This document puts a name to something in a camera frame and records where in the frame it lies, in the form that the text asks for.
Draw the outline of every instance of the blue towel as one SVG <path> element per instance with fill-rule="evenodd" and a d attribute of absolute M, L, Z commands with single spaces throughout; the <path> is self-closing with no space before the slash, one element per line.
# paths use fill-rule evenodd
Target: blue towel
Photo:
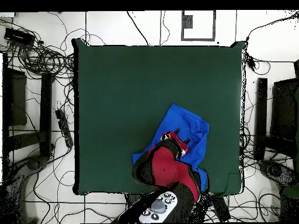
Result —
<path fill-rule="evenodd" d="M 199 173 L 201 190 L 204 191 L 207 183 L 207 173 L 197 167 L 203 160 L 206 152 L 209 124 L 201 117 L 176 104 L 172 104 L 157 129 L 152 143 L 143 151 L 143 153 L 155 146 L 164 133 L 167 131 L 174 132 L 178 128 L 180 129 L 178 136 L 181 140 L 184 141 L 187 138 L 190 139 L 190 142 L 188 143 L 190 151 L 187 155 L 180 158 L 180 161 L 190 164 L 192 169 Z M 133 154 L 133 164 L 143 153 Z"/>

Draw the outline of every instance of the white control panel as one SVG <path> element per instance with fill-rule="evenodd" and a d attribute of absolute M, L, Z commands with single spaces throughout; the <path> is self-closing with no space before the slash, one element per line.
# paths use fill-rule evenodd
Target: white control panel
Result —
<path fill-rule="evenodd" d="M 162 223 L 173 211 L 178 199 L 174 193 L 167 191 L 161 194 L 151 207 L 139 217 L 140 223 Z"/>

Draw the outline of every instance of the green tabletop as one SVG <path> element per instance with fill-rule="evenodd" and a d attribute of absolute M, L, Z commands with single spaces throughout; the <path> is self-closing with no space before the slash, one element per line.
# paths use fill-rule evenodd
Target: green tabletop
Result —
<path fill-rule="evenodd" d="M 199 164 L 208 172 L 210 191 L 239 193 L 244 45 L 88 46 L 73 40 L 79 90 L 74 190 L 152 191 L 133 180 L 131 156 L 151 143 L 168 108 L 176 103 L 210 124 L 206 155 Z"/>

